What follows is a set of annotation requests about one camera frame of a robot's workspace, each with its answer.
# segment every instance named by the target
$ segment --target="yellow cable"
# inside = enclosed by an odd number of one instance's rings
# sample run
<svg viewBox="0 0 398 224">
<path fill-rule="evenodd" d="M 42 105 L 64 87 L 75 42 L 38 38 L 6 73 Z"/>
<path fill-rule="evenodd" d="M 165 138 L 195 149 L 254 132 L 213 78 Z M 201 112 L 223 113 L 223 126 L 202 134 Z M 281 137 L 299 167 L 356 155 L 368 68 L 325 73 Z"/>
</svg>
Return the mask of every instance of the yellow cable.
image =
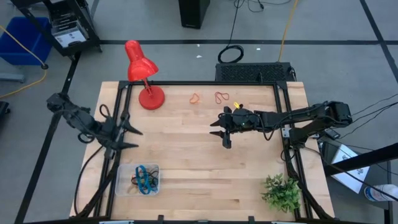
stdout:
<svg viewBox="0 0 398 224">
<path fill-rule="evenodd" d="M 13 35 L 11 35 L 3 26 L 0 26 L 0 29 L 2 29 L 2 30 L 3 30 L 6 34 L 8 34 L 13 40 L 15 40 L 15 42 L 17 42 L 17 44 L 19 44 L 23 49 L 25 49 L 27 52 L 29 52 L 31 55 L 33 55 L 33 57 L 35 57 L 43 66 L 45 66 L 44 62 L 43 62 L 38 56 L 36 56 L 36 54 L 34 54 L 33 52 L 31 52 L 31 51 L 30 51 L 29 49 L 27 49 L 25 46 L 23 46 L 23 45 L 22 45 Z M 29 84 L 29 85 L 23 86 L 22 88 L 20 88 L 20 89 L 18 89 L 18 90 L 16 90 L 16 91 L 12 91 L 12 92 L 7 93 L 7 94 L 5 94 L 5 95 L 3 95 L 3 96 L 0 96 L 0 99 L 1 99 L 1 98 L 4 98 L 4 97 L 7 97 L 7 96 L 10 96 L 10 95 L 12 95 L 12 94 L 18 93 L 19 91 L 22 91 L 22 90 L 24 90 L 24 89 L 26 89 L 26 88 L 29 88 L 29 87 L 33 86 L 33 85 L 36 85 L 36 84 L 38 84 L 39 82 L 43 81 L 43 80 L 45 79 L 46 76 L 47 76 L 47 69 L 44 70 L 44 75 L 43 75 L 43 77 L 42 77 L 40 80 L 37 80 L 36 82 L 33 82 L 33 83 Z"/>
<path fill-rule="evenodd" d="M 287 24 L 286 24 L 286 27 L 285 27 L 285 31 L 284 31 L 284 36 L 282 38 L 282 43 L 280 45 L 278 62 L 280 62 L 280 60 L 282 59 L 282 53 L 284 51 L 284 43 L 285 43 L 285 37 L 286 37 L 287 29 L 290 26 L 290 22 L 291 22 L 291 20 L 293 18 L 293 14 L 294 14 L 294 11 L 296 10 L 296 6 L 297 6 L 298 1 L 299 0 L 295 0 L 294 1 L 293 9 L 290 11 L 289 20 L 287 21 Z"/>
</svg>

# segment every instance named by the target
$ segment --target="lamp shade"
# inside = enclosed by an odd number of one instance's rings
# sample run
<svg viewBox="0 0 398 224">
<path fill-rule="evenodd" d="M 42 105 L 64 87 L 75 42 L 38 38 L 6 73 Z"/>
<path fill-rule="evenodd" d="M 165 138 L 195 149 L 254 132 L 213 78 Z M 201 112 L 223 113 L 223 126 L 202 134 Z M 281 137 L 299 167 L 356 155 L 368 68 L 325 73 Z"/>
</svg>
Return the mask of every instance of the lamp shade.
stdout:
<svg viewBox="0 0 398 224">
<path fill-rule="evenodd" d="M 130 82 L 145 79 L 159 71 L 154 62 L 145 58 L 138 41 L 129 40 L 124 46 L 130 60 L 127 71 L 127 77 Z"/>
</svg>

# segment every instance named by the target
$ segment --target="rubber band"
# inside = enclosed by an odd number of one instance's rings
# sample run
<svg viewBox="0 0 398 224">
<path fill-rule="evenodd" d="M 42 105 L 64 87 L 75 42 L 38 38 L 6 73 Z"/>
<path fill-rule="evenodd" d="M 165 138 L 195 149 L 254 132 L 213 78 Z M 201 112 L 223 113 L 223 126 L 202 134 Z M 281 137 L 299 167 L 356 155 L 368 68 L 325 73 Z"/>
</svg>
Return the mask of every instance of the rubber band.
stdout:
<svg viewBox="0 0 398 224">
<path fill-rule="evenodd" d="M 214 96 L 216 97 L 216 104 L 221 104 L 220 95 L 221 95 L 222 99 L 224 99 L 224 100 L 229 100 L 229 94 L 228 94 L 228 93 L 220 93 L 220 92 L 217 91 L 217 92 L 214 94 Z"/>
<path fill-rule="evenodd" d="M 194 99 L 195 96 L 197 96 L 198 99 L 197 99 L 196 101 L 192 101 L 192 100 Z M 189 103 L 190 103 L 190 104 L 195 104 L 195 103 L 198 103 L 199 100 L 200 100 L 200 97 L 199 97 L 196 93 L 194 93 L 194 94 L 192 95 L 192 98 L 189 100 Z"/>
</svg>

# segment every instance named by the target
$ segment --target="gray floor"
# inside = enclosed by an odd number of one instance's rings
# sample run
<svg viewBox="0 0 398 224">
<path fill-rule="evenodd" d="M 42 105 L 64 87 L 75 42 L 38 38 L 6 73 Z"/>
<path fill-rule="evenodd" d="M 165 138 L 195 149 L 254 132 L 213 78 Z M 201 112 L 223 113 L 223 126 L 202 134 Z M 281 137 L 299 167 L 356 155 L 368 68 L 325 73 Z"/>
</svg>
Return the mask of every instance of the gray floor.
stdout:
<svg viewBox="0 0 398 224">
<path fill-rule="evenodd" d="M 383 37 L 398 40 L 398 2 L 366 2 Z M 292 3 L 266 5 L 262 13 L 250 12 L 245 4 L 238 12 L 234 38 L 280 40 Z M 251 2 L 251 7 L 257 9 L 257 4 Z M 104 40 L 227 39 L 234 10 L 231 1 L 213 0 L 202 29 L 193 30 L 180 26 L 177 0 L 101 0 L 94 21 L 100 38 Z M 34 14 L 45 15 L 42 11 L 34 11 Z M 13 15 L 18 16 L 19 13 L 13 12 L 5 0 L 0 1 L 0 24 L 6 25 Z M 376 40 L 376 36 L 357 0 L 301 0 L 287 39 Z M 214 80 L 217 55 L 223 47 L 216 44 L 142 46 L 146 56 L 159 66 L 154 80 Z M 274 62 L 279 54 L 278 45 L 243 47 L 242 62 Z M 389 50 L 398 59 L 398 46 L 390 45 Z M 233 58 L 235 53 L 228 52 L 224 59 Z M 305 84 L 309 103 L 339 100 L 348 103 L 355 112 L 398 92 L 397 81 L 379 45 L 286 45 L 283 61 L 295 67 L 298 80 Z M 45 100 L 62 89 L 71 64 L 54 49 L 47 63 L 50 69 L 44 82 L 6 98 L 12 113 L 0 129 L 1 223 L 11 223 L 16 217 L 51 119 Z M 83 52 L 69 90 L 70 97 L 78 105 L 94 108 L 101 82 L 125 80 L 127 66 L 123 45 L 103 45 L 102 54 L 95 49 Z M 42 75 L 38 67 L 13 67 L 3 60 L 0 60 L 0 72 L 24 73 L 27 83 Z M 0 82 L 0 95 L 20 86 L 18 83 Z M 397 121 L 394 119 L 397 113 L 397 108 L 387 110 L 342 141 L 374 149 L 397 142 Z M 341 133 L 355 127 L 350 126 Z M 60 122 L 26 221 L 68 217 L 85 148 L 76 136 L 76 130 L 69 128 L 64 121 Z M 393 171 L 398 172 L 398 163 L 393 162 L 392 165 Z M 337 217 L 382 223 L 380 208 L 345 199 L 334 191 L 335 183 L 329 181 Z M 398 185 L 395 176 L 393 183 Z"/>
</svg>

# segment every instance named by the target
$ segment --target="green leaves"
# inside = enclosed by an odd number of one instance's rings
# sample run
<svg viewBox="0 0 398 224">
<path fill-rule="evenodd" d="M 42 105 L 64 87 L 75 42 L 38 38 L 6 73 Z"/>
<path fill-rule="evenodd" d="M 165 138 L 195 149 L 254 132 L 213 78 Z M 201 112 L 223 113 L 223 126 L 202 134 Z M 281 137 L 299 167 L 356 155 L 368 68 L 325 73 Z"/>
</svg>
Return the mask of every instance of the green leaves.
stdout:
<svg viewBox="0 0 398 224">
<path fill-rule="evenodd" d="M 267 193 L 262 193 L 262 199 L 269 204 L 270 208 L 276 208 L 285 213 L 300 208 L 300 189 L 294 179 L 288 178 L 284 181 L 283 174 L 278 174 L 273 178 L 268 175 L 263 184 Z"/>
</svg>

